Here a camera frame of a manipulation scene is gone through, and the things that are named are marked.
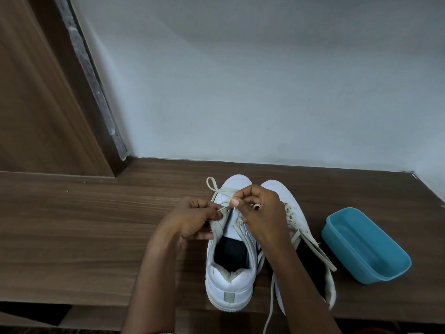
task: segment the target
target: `blue plastic tray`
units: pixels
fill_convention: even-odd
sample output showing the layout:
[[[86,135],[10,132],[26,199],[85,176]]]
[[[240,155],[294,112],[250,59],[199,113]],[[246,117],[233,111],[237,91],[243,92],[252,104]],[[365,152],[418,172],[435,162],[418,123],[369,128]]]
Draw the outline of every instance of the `blue plastic tray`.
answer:
[[[326,221],[323,240],[362,284],[392,280],[411,267],[409,255],[362,211],[346,207]]]

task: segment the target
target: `shoelace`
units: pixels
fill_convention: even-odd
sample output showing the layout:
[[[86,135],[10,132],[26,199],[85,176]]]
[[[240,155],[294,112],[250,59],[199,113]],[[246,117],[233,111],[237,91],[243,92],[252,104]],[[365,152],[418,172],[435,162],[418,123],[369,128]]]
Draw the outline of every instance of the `shoelace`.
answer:
[[[296,243],[297,239],[300,235],[305,236],[311,243],[318,244],[314,238],[310,236],[310,234],[303,229],[301,226],[301,223],[299,222],[298,216],[292,212],[292,207],[288,203],[284,203],[284,207],[286,209],[286,219],[287,219],[287,227],[293,231],[295,231],[295,234],[291,238],[292,245],[294,246],[294,249],[296,249]],[[258,268],[257,272],[261,271],[264,265],[264,253],[261,251],[261,246],[258,244],[258,249],[260,250],[260,253],[258,254]],[[263,334],[266,334],[267,326],[269,325],[270,318],[272,317],[272,313],[274,310],[274,291],[275,291],[275,285],[276,285],[276,277],[275,273],[272,274],[272,281],[270,284],[270,311],[269,316],[267,317],[266,324],[264,325]]]
[[[209,179],[212,181],[213,187],[210,186]],[[219,194],[219,193],[224,195],[224,196],[226,196],[226,197],[229,197],[228,200],[220,203],[220,205],[222,207],[218,211],[222,211],[225,208],[229,208],[230,207],[229,206],[230,200],[233,198],[233,195],[235,193],[237,193],[239,190],[238,189],[234,189],[232,187],[221,187],[221,188],[218,189],[218,185],[216,185],[216,180],[213,177],[208,177],[206,182],[207,182],[207,186],[209,187],[209,189],[215,192],[213,194],[213,197],[212,197],[212,200],[211,200],[212,202],[215,201],[216,195]]]

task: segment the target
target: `shoe tongue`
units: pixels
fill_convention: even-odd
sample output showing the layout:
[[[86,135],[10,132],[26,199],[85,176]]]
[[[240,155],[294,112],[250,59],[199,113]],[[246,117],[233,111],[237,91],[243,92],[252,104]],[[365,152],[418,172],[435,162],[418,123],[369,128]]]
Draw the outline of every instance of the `shoe tongue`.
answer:
[[[227,220],[227,223],[225,224],[224,227],[224,232],[223,232],[223,236],[225,236],[226,238],[231,238],[231,239],[235,239],[238,241],[242,241],[242,239],[240,238],[239,234],[237,233],[237,231],[235,230],[235,222],[239,216],[239,211],[237,209],[233,209],[232,213],[230,213],[229,219]]]

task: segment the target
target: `shoe insole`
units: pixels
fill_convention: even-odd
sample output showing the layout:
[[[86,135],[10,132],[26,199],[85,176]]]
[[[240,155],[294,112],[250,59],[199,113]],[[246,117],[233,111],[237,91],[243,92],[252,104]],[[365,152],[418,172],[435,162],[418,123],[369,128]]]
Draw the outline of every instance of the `shoe insole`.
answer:
[[[326,266],[325,264],[315,255],[314,252],[306,245],[304,241],[301,241],[297,247],[297,255],[300,258],[303,267],[308,272],[309,277],[312,279],[318,293],[325,298],[324,287],[326,286],[325,275]]]
[[[215,263],[228,272],[249,268],[249,256],[246,245],[239,240],[223,236],[215,248]]]

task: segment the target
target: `white sneaker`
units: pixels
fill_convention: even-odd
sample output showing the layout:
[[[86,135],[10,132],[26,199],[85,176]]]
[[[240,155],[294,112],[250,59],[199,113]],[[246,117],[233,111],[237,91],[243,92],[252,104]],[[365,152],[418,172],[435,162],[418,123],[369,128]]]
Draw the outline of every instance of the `white sneaker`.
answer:
[[[257,272],[257,244],[242,222],[242,214],[229,207],[230,199],[237,191],[252,182],[242,174],[236,174],[220,189],[212,177],[208,187],[215,191],[212,201],[223,206],[223,218],[210,221],[213,240],[207,247],[206,291],[210,302],[225,312],[242,310],[253,293]]]
[[[304,217],[303,211],[298,205],[292,193],[280,182],[276,180],[268,180],[264,182],[262,187],[275,191],[278,193],[280,200],[284,203],[286,208],[286,216],[287,216],[287,226],[289,228],[289,234],[291,236],[291,242],[294,245],[295,250],[300,244],[301,240],[303,240],[309,249],[315,253],[315,255],[325,264],[326,273],[324,276],[325,280],[325,301],[331,309],[335,303],[337,292],[334,286],[334,280],[332,279],[331,270],[335,272],[337,269],[334,264],[331,263],[326,254],[320,249],[317,241],[311,234],[309,230],[308,222]],[[261,251],[258,255],[258,272],[261,270],[264,264],[264,254]],[[267,325],[270,321],[270,317],[272,316],[272,307],[273,307],[273,292],[275,290],[278,305],[280,305],[280,309],[284,312],[283,301],[281,299],[280,290],[278,288],[278,284],[275,278],[275,274],[272,275],[272,284],[270,287],[270,313],[269,318],[267,319],[266,325],[264,327],[263,333],[266,332]]]

